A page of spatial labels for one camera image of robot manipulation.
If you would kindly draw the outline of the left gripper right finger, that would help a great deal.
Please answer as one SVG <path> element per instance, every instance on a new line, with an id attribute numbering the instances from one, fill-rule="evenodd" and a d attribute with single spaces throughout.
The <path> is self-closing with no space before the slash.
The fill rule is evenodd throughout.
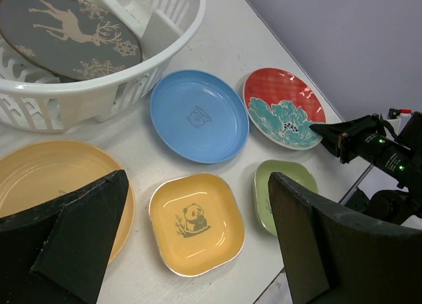
<path id="1" fill-rule="evenodd" d="M 268 180 L 294 303 L 420 303 L 421 231 L 324 198 L 282 173 Z"/>

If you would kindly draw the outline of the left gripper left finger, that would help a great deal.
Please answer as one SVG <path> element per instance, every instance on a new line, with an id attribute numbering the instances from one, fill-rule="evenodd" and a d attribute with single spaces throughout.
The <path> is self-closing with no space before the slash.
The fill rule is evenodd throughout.
<path id="1" fill-rule="evenodd" d="M 96 303 L 129 190 L 124 170 L 1 218 L 2 303 Z"/>

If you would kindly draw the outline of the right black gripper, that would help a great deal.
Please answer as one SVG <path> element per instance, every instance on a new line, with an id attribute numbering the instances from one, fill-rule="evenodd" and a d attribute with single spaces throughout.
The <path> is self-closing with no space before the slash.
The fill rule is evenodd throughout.
<path id="1" fill-rule="evenodd" d="M 314 123 L 310 129 L 322 137 L 323 147 L 343 164 L 360 157 L 391 177 L 404 177 L 411 169 L 411 152 L 386 137 L 392 127 L 378 115 L 336 124 Z"/>

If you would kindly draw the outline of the square green panda plate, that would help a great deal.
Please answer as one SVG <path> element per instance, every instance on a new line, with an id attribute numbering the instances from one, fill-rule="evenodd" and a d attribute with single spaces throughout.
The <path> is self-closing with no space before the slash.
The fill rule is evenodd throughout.
<path id="1" fill-rule="evenodd" d="M 277 236 L 268 193 L 268 181 L 273 172 L 285 174 L 316 194 L 318 194 L 318 186 L 311 172 L 296 162 L 266 160 L 257 167 L 253 181 L 255 215 L 267 232 Z"/>

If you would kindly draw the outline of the red teal flower plate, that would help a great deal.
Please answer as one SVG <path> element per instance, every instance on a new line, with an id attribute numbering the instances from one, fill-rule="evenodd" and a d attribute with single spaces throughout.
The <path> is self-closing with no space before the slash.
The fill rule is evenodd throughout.
<path id="1" fill-rule="evenodd" d="M 250 73 L 243 84 L 250 120 L 268 139 L 291 150 L 309 150 L 322 137 L 310 126 L 326 123 L 324 108 L 297 76 L 276 68 Z"/>

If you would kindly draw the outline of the round yellow plate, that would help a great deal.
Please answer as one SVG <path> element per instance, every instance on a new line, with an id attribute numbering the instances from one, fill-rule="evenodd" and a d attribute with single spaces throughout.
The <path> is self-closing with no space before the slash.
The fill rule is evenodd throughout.
<path id="1" fill-rule="evenodd" d="M 21 148 L 1 160 L 1 218 L 66 195 L 120 169 L 108 154 L 81 142 L 58 140 Z M 109 262 L 127 240 L 134 204 L 129 181 Z"/>

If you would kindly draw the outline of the round blue plate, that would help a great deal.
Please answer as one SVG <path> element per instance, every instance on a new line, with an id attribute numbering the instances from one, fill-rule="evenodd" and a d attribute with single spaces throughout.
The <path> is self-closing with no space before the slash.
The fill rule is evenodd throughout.
<path id="1" fill-rule="evenodd" d="M 200 70 L 175 71 L 162 78 L 152 91 L 150 116 L 170 149 L 202 164 L 234 158 L 249 135 L 249 117 L 238 93 Z"/>

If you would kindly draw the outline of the square yellow panda plate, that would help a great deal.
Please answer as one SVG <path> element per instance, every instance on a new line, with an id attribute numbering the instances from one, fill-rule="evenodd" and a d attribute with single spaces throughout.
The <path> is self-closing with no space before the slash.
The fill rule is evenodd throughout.
<path id="1" fill-rule="evenodd" d="M 245 243 L 234 194 L 211 173 L 163 183 L 154 191 L 148 213 L 160 256 L 179 276 L 200 276 L 226 264 Z"/>

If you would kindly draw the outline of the grey deer plate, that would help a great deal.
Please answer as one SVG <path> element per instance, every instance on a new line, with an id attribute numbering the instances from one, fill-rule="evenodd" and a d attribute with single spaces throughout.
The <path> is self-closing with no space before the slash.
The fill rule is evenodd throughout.
<path id="1" fill-rule="evenodd" d="M 35 66 L 74 81 L 143 60 L 135 34 L 87 0 L 1 0 L 1 37 Z"/>

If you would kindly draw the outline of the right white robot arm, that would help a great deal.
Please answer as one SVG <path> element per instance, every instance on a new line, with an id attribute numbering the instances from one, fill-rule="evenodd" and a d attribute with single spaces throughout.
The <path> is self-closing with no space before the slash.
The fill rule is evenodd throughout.
<path id="1" fill-rule="evenodd" d="M 341 163 L 360 157 L 398 182 L 397 190 L 376 192 L 363 214 L 398 225 L 410 216 L 421 217 L 420 112 L 411 113 L 398 135 L 377 114 L 337 124 L 314 123 L 310 129 Z"/>

